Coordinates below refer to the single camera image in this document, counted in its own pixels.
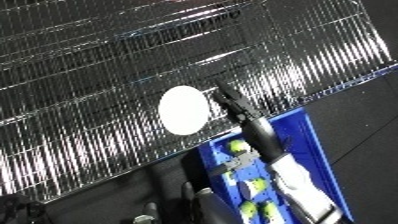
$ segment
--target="blue tray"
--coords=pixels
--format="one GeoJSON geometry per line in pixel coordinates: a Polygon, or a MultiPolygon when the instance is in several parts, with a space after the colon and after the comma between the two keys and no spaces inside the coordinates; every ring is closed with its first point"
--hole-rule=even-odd
{"type": "MultiPolygon", "coordinates": [[[[350,219],[353,219],[315,134],[311,121],[304,109],[298,108],[279,115],[270,119],[270,122],[282,141],[290,139],[291,144],[287,150],[294,155],[301,165],[310,171],[311,178],[316,186],[329,195],[350,219]]],[[[208,172],[217,165],[233,158],[231,152],[227,148],[227,144],[236,139],[242,139],[240,133],[227,134],[217,139],[210,140],[199,147],[202,161],[208,172]]],[[[210,181],[213,191],[238,212],[239,205],[241,205],[245,199],[239,192],[237,182],[262,177],[270,183],[270,176],[264,168],[265,164],[259,159],[256,159],[254,164],[250,167],[233,173],[211,177],[210,181]]],[[[270,186],[270,184],[268,185],[267,189],[257,195],[252,201],[261,203],[271,200],[278,206],[279,212],[287,224],[300,223],[293,216],[293,213],[282,198],[277,195],[272,186],[270,186]]],[[[259,214],[260,213],[252,219],[251,223],[268,223],[259,214]]]]}

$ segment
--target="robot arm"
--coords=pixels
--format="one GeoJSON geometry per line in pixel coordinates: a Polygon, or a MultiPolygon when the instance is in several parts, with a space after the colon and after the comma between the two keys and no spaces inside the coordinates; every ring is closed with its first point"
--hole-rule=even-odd
{"type": "Polygon", "coordinates": [[[283,150],[271,124],[264,114],[254,109],[240,92],[224,83],[217,83],[215,100],[238,123],[246,142],[256,149],[268,164],[273,185],[304,224],[352,223],[336,204],[311,180],[310,173],[283,150]]]}

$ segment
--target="black floor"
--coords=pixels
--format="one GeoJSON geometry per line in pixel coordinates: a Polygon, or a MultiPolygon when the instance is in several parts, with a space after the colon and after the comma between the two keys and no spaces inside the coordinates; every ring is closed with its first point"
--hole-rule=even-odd
{"type": "MultiPolygon", "coordinates": [[[[364,3],[398,58],[398,1],[364,3]]],[[[329,96],[306,109],[357,223],[398,223],[398,73],[329,96]]],[[[55,224],[132,223],[144,203],[157,201],[166,223],[183,223],[180,185],[187,179],[206,185],[195,153],[52,203],[50,216],[55,224]]]]}

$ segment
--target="yellow-green ball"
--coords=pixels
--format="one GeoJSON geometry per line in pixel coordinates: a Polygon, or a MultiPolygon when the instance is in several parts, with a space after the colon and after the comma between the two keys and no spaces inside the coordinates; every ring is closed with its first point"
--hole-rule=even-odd
{"type": "Polygon", "coordinates": [[[249,146],[249,144],[247,144],[247,142],[245,142],[243,140],[233,140],[233,141],[229,142],[229,150],[232,153],[236,154],[243,150],[249,151],[250,146],[249,146]]]}

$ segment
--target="white ball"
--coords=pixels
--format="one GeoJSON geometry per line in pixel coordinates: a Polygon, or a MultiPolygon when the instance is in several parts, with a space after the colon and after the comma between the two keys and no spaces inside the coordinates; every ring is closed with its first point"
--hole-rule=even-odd
{"type": "Polygon", "coordinates": [[[163,125],[175,135],[198,132],[206,124],[209,114],[206,97],[190,86],[177,86],[168,90],[159,104],[163,125]]]}

